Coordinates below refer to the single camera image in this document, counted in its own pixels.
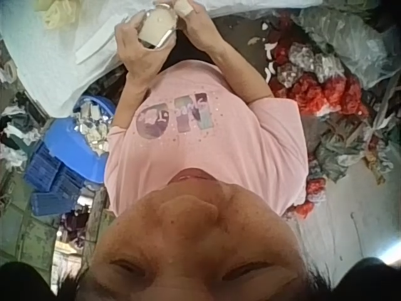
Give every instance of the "hand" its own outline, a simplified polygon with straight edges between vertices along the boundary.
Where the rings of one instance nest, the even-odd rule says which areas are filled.
[[[225,41],[209,17],[205,7],[193,0],[186,1],[194,9],[187,15],[185,15],[185,10],[180,5],[183,0],[173,1],[175,12],[184,20],[185,26],[182,30],[185,35],[201,51],[205,51],[208,54],[220,51],[224,47]]]
[[[159,49],[145,48],[138,40],[138,27],[145,12],[139,12],[128,23],[115,28],[117,53],[128,70],[128,76],[136,84],[148,87],[162,68],[175,45],[175,34]]]

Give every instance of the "nose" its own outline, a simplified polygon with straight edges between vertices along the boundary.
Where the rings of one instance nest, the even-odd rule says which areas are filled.
[[[213,204],[185,195],[161,205],[158,214],[166,239],[190,242],[210,231],[219,212]]]

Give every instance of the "eye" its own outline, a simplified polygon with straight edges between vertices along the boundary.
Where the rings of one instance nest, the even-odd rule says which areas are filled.
[[[237,267],[237,268],[229,271],[228,273],[226,273],[223,276],[222,281],[233,281],[233,280],[235,280],[241,276],[244,276],[250,272],[260,270],[262,268],[267,268],[267,267],[271,267],[271,264],[267,263],[267,262],[252,262],[252,263],[248,263],[246,265],[241,265],[240,267]]]
[[[130,263],[128,261],[115,260],[115,261],[111,262],[111,264],[117,266],[118,268],[121,268],[125,272],[133,274],[134,276],[136,276],[138,278],[146,277],[146,272],[143,268],[140,268],[137,265]]]

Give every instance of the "printed graphic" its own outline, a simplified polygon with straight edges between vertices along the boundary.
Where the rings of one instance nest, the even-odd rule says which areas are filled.
[[[163,135],[169,125],[167,104],[160,103],[146,108],[137,117],[137,130],[145,139],[156,139]]]
[[[194,100],[189,95],[174,100],[178,133],[190,132],[191,126],[194,126],[195,122],[201,130],[214,127],[207,94],[196,93]],[[137,130],[145,139],[156,139],[166,131],[169,121],[169,108],[166,103],[160,103],[146,108],[138,114]]]

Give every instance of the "white plastic bag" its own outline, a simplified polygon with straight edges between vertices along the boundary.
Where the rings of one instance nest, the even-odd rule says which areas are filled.
[[[329,52],[327,45],[331,45],[364,89],[373,87],[401,68],[399,53],[388,51],[393,47],[387,42],[395,43],[399,34],[393,28],[390,33],[382,35],[359,16],[325,7],[303,9],[293,19],[323,52]]]

